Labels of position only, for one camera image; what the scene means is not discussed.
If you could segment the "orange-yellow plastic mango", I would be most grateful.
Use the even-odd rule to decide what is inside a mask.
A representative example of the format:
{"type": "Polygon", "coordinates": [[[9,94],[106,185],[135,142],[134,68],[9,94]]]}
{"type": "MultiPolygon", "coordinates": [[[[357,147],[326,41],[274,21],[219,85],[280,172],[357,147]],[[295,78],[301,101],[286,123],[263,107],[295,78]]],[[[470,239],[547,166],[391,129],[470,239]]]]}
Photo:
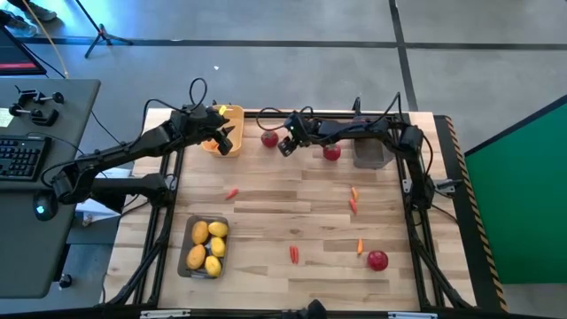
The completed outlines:
{"type": "Polygon", "coordinates": [[[186,266],[189,269],[199,269],[206,258],[206,249],[202,244],[194,245],[186,256],[186,266]]]}
{"type": "Polygon", "coordinates": [[[205,221],[197,221],[191,229],[191,239],[194,245],[202,245],[209,237],[208,224],[205,221]]]}

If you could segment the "person's foot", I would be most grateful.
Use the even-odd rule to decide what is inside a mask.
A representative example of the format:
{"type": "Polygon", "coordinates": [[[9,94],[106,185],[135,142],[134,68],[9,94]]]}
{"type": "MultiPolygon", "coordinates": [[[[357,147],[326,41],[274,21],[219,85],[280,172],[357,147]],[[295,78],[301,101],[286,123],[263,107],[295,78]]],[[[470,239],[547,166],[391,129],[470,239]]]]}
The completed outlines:
{"type": "Polygon", "coordinates": [[[22,17],[4,10],[0,10],[0,26],[6,27],[15,36],[34,37],[38,33],[37,27],[27,23],[22,17]]]}
{"type": "Polygon", "coordinates": [[[21,1],[22,4],[19,5],[19,8],[30,20],[38,18],[41,22],[49,22],[55,20],[58,17],[55,11],[51,11],[39,4],[35,4],[34,2],[28,0],[21,1]]]}

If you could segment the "black yellow striped edge strip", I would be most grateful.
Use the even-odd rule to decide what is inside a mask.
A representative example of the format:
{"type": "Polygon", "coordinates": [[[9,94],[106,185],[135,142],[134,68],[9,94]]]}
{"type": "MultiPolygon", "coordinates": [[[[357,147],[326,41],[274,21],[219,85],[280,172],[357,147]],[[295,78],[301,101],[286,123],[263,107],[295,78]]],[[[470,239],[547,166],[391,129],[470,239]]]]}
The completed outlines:
{"type": "Polygon", "coordinates": [[[488,312],[507,313],[509,308],[454,124],[446,115],[436,115],[434,119],[447,177],[462,182],[455,189],[453,203],[476,305],[488,312]]]}

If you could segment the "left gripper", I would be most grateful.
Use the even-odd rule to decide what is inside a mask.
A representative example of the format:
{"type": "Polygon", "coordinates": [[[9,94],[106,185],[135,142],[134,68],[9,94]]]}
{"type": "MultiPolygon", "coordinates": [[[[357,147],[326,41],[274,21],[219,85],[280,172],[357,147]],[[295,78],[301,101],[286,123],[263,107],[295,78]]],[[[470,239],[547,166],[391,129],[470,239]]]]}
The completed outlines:
{"type": "Polygon", "coordinates": [[[183,140],[210,140],[215,136],[217,151],[221,156],[228,155],[233,147],[227,135],[234,127],[226,127],[221,130],[222,133],[218,132],[226,119],[212,107],[198,106],[193,111],[174,111],[170,120],[183,140]]]}

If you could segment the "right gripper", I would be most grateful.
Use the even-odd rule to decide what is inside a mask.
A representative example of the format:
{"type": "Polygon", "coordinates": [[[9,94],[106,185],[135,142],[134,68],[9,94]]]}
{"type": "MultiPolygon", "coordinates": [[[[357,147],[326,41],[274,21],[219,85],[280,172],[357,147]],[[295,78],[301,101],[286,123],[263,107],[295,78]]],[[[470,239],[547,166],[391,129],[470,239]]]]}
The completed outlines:
{"type": "Polygon", "coordinates": [[[285,128],[289,135],[277,144],[279,152],[287,157],[293,153],[297,144],[320,144],[321,141],[313,133],[314,123],[304,118],[300,113],[292,113],[285,120],[285,128]]]}

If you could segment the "black computer mouse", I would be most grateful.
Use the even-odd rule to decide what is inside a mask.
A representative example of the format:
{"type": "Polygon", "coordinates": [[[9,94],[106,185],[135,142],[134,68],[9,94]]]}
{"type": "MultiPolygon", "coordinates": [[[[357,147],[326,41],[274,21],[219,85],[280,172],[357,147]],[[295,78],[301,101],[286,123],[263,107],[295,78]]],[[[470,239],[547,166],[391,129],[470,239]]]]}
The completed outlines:
{"type": "Polygon", "coordinates": [[[38,191],[33,196],[33,211],[39,221],[49,221],[58,212],[58,200],[52,191],[38,191]]]}

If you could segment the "black screw clamp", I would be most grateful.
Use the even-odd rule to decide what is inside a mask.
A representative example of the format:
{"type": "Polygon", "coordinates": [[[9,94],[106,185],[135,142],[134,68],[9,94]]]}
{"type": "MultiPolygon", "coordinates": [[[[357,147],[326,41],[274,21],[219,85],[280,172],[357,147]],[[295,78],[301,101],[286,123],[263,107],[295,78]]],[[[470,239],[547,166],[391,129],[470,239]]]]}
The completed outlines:
{"type": "Polygon", "coordinates": [[[25,110],[21,105],[14,104],[9,109],[8,112],[11,116],[18,117],[21,115],[27,115],[28,118],[37,126],[51,127],[58,119],[59,112],[55,109],[51,110],[47,115],[44,115],[40,109],[34,109],[32,111],[25,110]]]}
{"type": "Polygon", "coordinates": [[[16,104],[19,106],[25,106],[28,102],[38,105],[43,105],[48,101],[52,101],[57,104],[65,103],[65,98],[60,92],[54,92],[50,96],[46,96],[38,89],[20,89],[18,86],[16,86],[16,89],[19,93],[16,104]]]}

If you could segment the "white patterned cloth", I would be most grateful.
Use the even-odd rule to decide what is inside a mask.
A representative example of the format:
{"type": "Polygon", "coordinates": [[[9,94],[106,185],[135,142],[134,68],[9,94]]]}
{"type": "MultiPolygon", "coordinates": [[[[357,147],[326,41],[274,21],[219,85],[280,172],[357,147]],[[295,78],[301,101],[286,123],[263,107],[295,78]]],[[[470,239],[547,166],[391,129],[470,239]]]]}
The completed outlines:
{"type": "Polygon", "coordinates": [[[86,227],[94,222],[119,217],[121,209],[122,206],[119,207],[119,211],[114,211],[96,200],[88,199],[85,202],[78,204],[75,208],[75,212],[82,215],[82,225],[86,227]]]}

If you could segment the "silver metal bracket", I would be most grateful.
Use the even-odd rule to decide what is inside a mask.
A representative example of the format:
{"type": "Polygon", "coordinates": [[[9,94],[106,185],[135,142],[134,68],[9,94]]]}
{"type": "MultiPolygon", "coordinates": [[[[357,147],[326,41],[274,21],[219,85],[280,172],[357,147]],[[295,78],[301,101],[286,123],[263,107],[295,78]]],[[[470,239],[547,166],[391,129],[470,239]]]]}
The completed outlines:
{"type": "Polygon", "coordinates": [[[388,319],[439,319],[435,313],[423,312],[389,312],[388,319]]]}
{"type": "Polygon", "coordinates": [[[153,309],[144,310],[139,319],[181,319],[190,317],[189,309],[153,309]]]}

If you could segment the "black keyboard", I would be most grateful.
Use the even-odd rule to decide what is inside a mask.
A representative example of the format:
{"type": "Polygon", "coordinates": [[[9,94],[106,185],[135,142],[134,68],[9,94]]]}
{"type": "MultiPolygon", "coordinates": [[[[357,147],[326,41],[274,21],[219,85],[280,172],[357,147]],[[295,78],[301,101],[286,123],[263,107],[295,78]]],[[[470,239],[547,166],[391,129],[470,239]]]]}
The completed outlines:
{"type": "Polygon", "coordinates": [[[0,181],[34,182],[43,169],[52,139],[0,135],[0,181]]]}

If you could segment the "black monitor with red stripe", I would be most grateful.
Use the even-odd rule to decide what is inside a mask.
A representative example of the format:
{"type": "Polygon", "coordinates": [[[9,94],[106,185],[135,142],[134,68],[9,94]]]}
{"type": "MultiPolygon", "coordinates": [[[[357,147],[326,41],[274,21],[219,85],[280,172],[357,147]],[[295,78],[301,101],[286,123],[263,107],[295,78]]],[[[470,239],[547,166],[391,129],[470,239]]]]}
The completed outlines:
{"type": "Polygon", "coordinates": [[[5,27],[0,26],[0,76],[45,75],[45,68],[5,27]]]}

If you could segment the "grey desk top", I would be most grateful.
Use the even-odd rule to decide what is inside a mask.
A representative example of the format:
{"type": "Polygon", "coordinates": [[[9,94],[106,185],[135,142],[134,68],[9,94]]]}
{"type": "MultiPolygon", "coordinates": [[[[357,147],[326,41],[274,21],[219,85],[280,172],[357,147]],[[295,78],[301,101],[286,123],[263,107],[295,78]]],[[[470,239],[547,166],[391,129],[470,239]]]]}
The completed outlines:
{"type": "Polygon", "coordinates": [[[54,140],[51,142],[50,152],[43,166],[47,168],[60,162],[72,160],[76,154],[74,148],[82,139],[90,111],[95,104],[101,81],[0,78],[1,108],[9,108],[17,102],[19,93],[16,86],[20,89],[38,89],[46,96],[60,92],[65,98],[65,103],[57,104],[52,101],[43,105],[28,103],[25,106],[27,110],[38,108],[44,114],[48,114],[52,109],[58,110],[57,121],[51,127],[41,127],[32,123],[27,115],[21,115],[14,117],[7,128],[0,128],[0,135],[53,136],[54,140]]]}
{"type": "Polygon", "coordinates": [[[53,282],[74,218],[74,205],[59,205],[41,221],[32,192],[0,194],[0,299],[44,297],[53,282]]]}

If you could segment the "orange plastic basket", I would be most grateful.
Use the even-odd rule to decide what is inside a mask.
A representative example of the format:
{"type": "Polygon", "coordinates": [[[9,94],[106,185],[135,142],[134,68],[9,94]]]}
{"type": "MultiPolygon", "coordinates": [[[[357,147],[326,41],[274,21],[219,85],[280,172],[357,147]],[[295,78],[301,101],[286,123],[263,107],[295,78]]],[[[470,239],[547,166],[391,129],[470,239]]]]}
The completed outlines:
{"type": "MultiPolygon", "coordinates": [[[[222,105],[215,105],[213,109],[219,111],[219,108],[222,105]]],[[[230,127],[233,126],[234,129],[228,134],[228,139],[233,143],[233,147],[227,157],[236,157],[240,153],[240,148],[243,142],[243,134],[244,134],[244,121],[245,121],[245,111],[239,105],[226,105],[227,111],[222,115],[225,119],[228,119],[229,122],[224,124],[223,127],[230,127]]],[[[204,151],[209,153],[214,157],[221,157],[221,154],[217,151],[217,148],[214,150],[207,150],[205,145],[208,142],[215,142],[213,139],[210,141],[205,141],[202,143],[202,148],[204,151]]]]}

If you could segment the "green floor mat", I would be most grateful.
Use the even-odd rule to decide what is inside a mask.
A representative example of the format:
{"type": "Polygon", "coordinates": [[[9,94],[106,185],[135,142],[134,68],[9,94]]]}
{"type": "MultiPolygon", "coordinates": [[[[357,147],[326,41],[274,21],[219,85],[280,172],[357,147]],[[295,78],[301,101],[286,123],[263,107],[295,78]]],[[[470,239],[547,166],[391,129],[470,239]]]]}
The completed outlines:
{"type": "Polygon", "coordinates": [[[503,284],[567,284],[567,95],[466,151],[503,284]]]}

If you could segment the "black tripod stand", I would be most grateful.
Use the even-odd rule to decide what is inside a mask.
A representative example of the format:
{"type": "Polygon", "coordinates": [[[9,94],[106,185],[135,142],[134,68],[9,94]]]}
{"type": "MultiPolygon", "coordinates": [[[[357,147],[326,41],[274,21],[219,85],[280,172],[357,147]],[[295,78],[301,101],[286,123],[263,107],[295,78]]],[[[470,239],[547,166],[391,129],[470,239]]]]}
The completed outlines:
{"type": "Polygon", "coordinates": [[[92,25],[93,28],[95,28],[95,30],[97,31],[97,36],[95,37],[95,39],[92,41],[92,43],[90,44],[89,48],[87,49],[86,53],[84,54],[85,58],[89,58],[90,54],[92,53],[92,51],[95,49],[95,47],[97,45],[99,45],[100,43],[105,43],[106,46],[112,46],[114,42],[119,42],[119,43],[123,43],[126,44],[128,46],[132,46],[134,43],[132,41],[130,41],[129,39],[123,38],[123,37],[119,37],[116,35],[111,35],[110,33],[107,32],[105,26],[103,24],[97,24],[94,19],[91,17],[91,15],[88,13],[88,11],[86,10],[86,8],[83,6],[81,0],[74,0],[76,2],[76,4],[79,6],[79,8],[81,9],[82,13],[86,16],[87,20],[89,21],[89,23],[92,25]]]}

